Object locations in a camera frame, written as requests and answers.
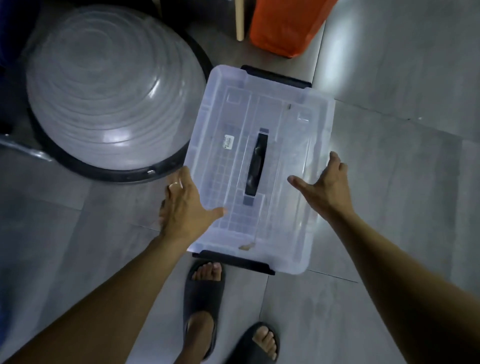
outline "clear plastic storage box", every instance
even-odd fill
[[[203,206],[228,213],[189,251],[267,273],[307,268],[318,215],[287,177],[313,182],[325,167],[335,101],[297,83],[305,84],[257,69],[212,70],[185,165]]]

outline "orange bag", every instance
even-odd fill
[[[257,0],[250,40],[284,57],[301,54],[337,0]]]

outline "black slide sandal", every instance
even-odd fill
[[[276,359],[271,359],[268,354],[253,341],[253,336],[258,328],[265,326],[268,331],[273,332],[273,337],[276,344]],[[265,322],[257,322],[251,326],[240,338],[237,346],[233,349],[232,354],[228,357],[225,364],[273,364],[278,360],[280,352],[280,337],[276,331]]]
[[[203,360],[208,359],[215,348],[216,330],[218,327],[218,313],[222,303],[223,289],[225,287],[225,271],[222,266],[222,277],[220,281],[215,280],[192,280],[192,275],[199,267],[214,263],[209,261],[196,261],[188,272],[185,282],[185,291],[183,294],[183,340],[187,334],[187,325],[190,317],[199,311],[206,311],[212,315],[214,328],[212,332],[212,342],[208,348]]]

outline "hand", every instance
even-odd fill
[[[289,176],[288,182],[301,192],[307,203],[325,220],[331,222],[338,216],[354,214],[347,180],[348,167],[341,163],[338,154],[330,152],[330,160],[320,178],[308,184],[296,176]]]
[[[226,210],[217,207],[205,210],[200,203],[200,195],[192,181],[188,167],[184,166],[167,177],[165,200],[160,208],[161,236],[179,241],[187,249]]]

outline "barcode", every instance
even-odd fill
[[[234,136],[225,134],[225,137],[223,138],[223,147],[225,149],[231,149],[233,147],[234,139],[235,139]]]

